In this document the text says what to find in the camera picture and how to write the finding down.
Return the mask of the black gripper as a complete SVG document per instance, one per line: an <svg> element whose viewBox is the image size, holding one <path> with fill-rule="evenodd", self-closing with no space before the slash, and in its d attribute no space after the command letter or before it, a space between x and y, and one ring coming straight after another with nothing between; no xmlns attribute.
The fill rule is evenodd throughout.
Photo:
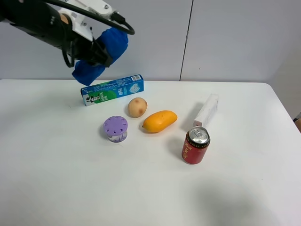
<svg viewBox="0 0 301 226"><path fill-rule="evenodd" d="M57 10L41 0L2 0L0 21L60 49L64 60L86 60L92 66L110 67L113 62L101 40L89 41L72 30L68 17L64 22Z"/></svg>

